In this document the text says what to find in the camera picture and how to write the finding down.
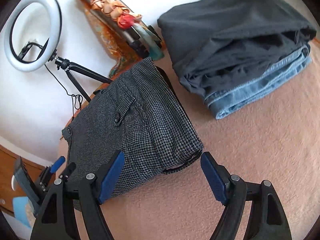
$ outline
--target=wooden cabinet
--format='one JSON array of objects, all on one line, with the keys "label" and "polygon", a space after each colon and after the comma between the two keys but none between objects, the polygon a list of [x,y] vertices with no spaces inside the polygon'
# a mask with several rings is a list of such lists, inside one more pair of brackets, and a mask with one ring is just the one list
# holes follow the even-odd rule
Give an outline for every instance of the wooden cabinet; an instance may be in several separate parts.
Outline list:
[{"label": "wooden cabinet", "polygon": [[[20,187],[16,191],[13,191],[11,188],[13,167],[18,157],[16,154],[0,146],[0,206],[11,212],[13,212],[12,199],[26,195]],[[44,167],[25,159],[23,159],[23,162],[31,179],[35,181]]]}]

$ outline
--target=gray checkered garment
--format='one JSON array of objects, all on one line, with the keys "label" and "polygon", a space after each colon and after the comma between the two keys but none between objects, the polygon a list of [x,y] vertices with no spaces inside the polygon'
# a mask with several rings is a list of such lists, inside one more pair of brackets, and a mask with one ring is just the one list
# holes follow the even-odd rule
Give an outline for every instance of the gray checkered garment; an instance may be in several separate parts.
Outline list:
[{"label": "gray checkered garment", "polygon": [[[69,144],[68,163],[76,163],[68,181],[97,171],[116,150],[125,154],[112,196],[166,169],[192,163],[203,149],[182,106],[150,58],[101,90],[62,134]],[[80,210],[78,201],[75,208]]]}]

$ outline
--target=dark gray fabric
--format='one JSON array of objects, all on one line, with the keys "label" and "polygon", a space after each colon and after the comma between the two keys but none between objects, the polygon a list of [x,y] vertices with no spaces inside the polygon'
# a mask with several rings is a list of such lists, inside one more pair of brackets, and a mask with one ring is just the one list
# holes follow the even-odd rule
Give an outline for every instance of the dark gray fabric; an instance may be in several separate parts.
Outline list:
[{"label": "dark gray fabric", "polygon": [[116,150],[124,152],[124,168],[112,196],[189,161],[203,149],[151,58],[101,90],[62,134],[69,144],[68,163],[76,163],[69,181],[95,172]]},{"label": "dark gray fabric", "polygon": [[260,77],[316,34],[283,0],[201,0],[158,25],[180,83],[202,98]]}]

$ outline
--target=clothing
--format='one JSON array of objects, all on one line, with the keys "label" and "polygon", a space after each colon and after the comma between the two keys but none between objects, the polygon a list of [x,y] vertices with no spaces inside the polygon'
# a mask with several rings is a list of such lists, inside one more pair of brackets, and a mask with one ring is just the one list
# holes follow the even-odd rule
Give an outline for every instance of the clothing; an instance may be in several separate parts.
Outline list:
[{"label": "clothing", "polygon": [[[107,163],[116,150],[125,164],[112,196],[159,173],[174,172],[200,157],[203,144],[168,84],[146,58],[101,90],[62,130],[68,163],[80,180]],[[80,209],[78,201],[75,208]]]},{"label": "clothing", "polygon": [[261,77],[229,91],[222,90],[212,93],[205,98],[204,102],[215,118],[221,119],[263,98],[299,74],[311,62],[309,52],[310,47],[305,45],[273,64]]},{"label": "clothing", "polygon": [[180,83],[203,99],[260,77],[316,35],[283,0],[201,0],[158,25]]}]

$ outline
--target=jeans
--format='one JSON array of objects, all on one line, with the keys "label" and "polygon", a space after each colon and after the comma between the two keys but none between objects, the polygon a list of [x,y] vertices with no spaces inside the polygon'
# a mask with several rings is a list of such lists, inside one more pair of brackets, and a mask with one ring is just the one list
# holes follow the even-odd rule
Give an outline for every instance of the jeans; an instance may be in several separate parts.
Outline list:
[{"label": "jeans", "polygon": [[309,53],[309,45],[304,45],[274,63],[261,77],[231,90],[214,92],[208,95],[204,102],[216,119],[222,119],[243,106],[263,98],[300,73],[311,62]]}]

